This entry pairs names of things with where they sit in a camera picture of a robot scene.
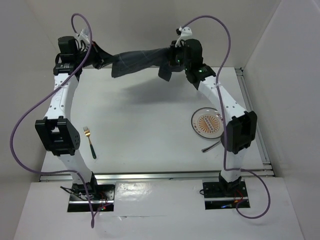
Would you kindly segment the dark grey checked cloth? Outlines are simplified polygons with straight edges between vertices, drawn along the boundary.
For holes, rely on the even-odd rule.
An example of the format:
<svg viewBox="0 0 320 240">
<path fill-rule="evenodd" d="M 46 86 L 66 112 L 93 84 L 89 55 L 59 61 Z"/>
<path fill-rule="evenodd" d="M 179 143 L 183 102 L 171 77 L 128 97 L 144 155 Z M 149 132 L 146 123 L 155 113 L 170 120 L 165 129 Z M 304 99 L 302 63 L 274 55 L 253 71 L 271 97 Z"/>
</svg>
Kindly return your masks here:
<svg viewBox="0 0 320 240">
<path fill-rule="evenodd" d="M 172 73 L 177 73 L 182 70 L 179 65 L 169 65 L 169 53 L 169 48 L 158 48 L 153 50 L 129 51 L 114 55 L 111 77 L 118 78 L 156 66 L 159 67 L 158 76 L 169 82 Z"/>
</svg>

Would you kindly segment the plate with orange sunburst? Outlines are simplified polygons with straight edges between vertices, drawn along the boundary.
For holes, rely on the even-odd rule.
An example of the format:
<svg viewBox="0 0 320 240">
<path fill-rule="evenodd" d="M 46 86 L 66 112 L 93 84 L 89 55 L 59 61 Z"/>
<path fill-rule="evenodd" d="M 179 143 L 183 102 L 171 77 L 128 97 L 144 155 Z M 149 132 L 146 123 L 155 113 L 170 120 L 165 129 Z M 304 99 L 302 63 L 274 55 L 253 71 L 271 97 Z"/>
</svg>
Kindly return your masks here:
<svg viewBox="0 0 320 240">
<path fill-rule="evenodd" d="M 212 107 L 203 107 L 196 110 L 192 114 L 190 122 L 195 133 L 204 139 L 218 139 L 224 131 L 223 118 Z"/>
</svg>

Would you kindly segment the gold fork green handle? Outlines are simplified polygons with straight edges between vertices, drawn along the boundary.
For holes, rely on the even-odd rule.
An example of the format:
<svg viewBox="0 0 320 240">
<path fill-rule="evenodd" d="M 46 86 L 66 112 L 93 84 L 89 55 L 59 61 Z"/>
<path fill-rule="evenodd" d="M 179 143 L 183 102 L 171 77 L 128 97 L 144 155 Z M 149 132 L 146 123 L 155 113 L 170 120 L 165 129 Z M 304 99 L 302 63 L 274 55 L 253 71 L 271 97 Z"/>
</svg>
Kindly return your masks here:
<svg viewBox="0 0 320 240">
<path fill-rule="evenodd" d="M 93 146 L 92 141 L 91 141 L 90 129 L 87 126 L 85 126 L 85 127 L 83 127 L 83 131 L 84 131 L 85 136 L 88 138 L 89 147 L 90 147 L 90 150 L 91 150 L 92 157 L 93 157 L 93 159 L 96 160 L 97 159 L 97 155 L 96 155 L 94 146 Z"/>
</svg>

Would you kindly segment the silver knife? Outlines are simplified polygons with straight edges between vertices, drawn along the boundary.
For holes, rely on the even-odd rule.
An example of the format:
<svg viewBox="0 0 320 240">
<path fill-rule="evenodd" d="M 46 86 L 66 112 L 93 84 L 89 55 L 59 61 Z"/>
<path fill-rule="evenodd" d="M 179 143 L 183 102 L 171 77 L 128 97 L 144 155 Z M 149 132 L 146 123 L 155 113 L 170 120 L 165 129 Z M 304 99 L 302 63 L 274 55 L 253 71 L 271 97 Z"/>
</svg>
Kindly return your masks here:
<svg viewBox="0 0 320 240">
<path fill-rule="evenodd" d="M 206 152 L 212 150 L 213 148 L 217 147 L 219 144 L 221 144 L 221 140 L 215 142 L 214 144 L 212 144 L 212 145 L 210 145 L 210 146 L 208 146 L 208 147 L 203 148 L 203 149 L 201 150 L 201 152 L 202 152 L 202 153 L 206 153 Z"/>
</svg>

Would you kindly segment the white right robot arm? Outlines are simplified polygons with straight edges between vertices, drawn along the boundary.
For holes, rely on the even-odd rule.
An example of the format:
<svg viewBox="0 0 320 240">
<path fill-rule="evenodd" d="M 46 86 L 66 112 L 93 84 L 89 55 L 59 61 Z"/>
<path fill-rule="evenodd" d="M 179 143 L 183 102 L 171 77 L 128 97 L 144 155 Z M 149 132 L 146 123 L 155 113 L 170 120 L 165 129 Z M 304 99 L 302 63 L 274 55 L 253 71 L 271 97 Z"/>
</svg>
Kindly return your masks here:
<svg viewBox="0 0 320 240">
<path fill-rule="evenodd" d="M 241 182 L 244 157 L 256 136 L 257 115 L 243 108 L 223 87 L 220 74 L 204 63 L 203 48 L 196 39 L 172 41 L 169 65 L 183 67 L 187 80 L 216 107 L 223 120 L 220 141 L 224 148 L 218 190 L 230 196 Z"/>
</svg>

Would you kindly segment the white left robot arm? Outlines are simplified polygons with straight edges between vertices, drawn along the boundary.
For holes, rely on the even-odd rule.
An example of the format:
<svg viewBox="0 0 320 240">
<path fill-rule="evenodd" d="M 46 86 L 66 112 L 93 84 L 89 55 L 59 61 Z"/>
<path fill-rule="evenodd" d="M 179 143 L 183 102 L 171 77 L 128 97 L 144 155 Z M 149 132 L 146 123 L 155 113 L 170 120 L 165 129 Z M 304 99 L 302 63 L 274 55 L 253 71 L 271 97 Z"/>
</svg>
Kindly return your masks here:
<svg viewBox="0 0 320 240">
<path fill-rule="evenodd" d="M 60 37 L 58 47 L 60 53 L 53 69 L 54 94 L 44 118 L 35 122 L 35 129 L 44 148 L 70 171 L 75 193 L 92 200 L 99 187 L 80 154 L 81 137 L 71 122 L 71 108 L 82 68 L 92 65 L 101 69 L 112 63 L 113 56 L 95 42 L 77 41 L 73 36 Z"/>
</svg>

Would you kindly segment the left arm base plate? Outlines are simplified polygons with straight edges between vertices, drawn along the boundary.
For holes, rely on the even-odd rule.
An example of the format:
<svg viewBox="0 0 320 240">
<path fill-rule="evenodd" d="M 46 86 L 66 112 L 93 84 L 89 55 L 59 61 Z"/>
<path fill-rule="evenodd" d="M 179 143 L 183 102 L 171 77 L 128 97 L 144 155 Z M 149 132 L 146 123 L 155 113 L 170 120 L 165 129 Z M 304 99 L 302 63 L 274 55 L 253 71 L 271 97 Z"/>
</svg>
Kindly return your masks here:
<svg viewBox="0 0 320 240">
<path fill-rule="evenodd" d="M 90 212 L 88 198 L 90 198 L 92 210 L 96 212 L 113 212 L 115 200 L 115 183 L 98 184 L 95 186 L 95 192 L 89 190 L 89 196 L 86 195 L 85 190 L 79 190 L 76 184 L 71 188 L 60 187 L 69 194 L 68 213 L 85 213 Z"/>
</svg>

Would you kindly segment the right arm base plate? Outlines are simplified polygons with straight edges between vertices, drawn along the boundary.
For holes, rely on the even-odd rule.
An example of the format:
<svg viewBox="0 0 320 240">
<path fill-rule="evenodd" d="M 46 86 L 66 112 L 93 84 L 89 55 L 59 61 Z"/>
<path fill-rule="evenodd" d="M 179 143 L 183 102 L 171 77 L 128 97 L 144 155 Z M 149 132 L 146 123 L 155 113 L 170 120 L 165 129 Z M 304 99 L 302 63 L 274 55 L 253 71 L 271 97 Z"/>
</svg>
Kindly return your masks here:
<svg viewBox="0 0 320 240">
<path fill-rule="evenodd" d="M 244 181 L 228 193 L 221 190 L 219 182 L 203 182 L 199 193 L 204 197 L 206 210 L 235 209 L 237 204 L 239 209 L 251 207 Z"/>
</svg>

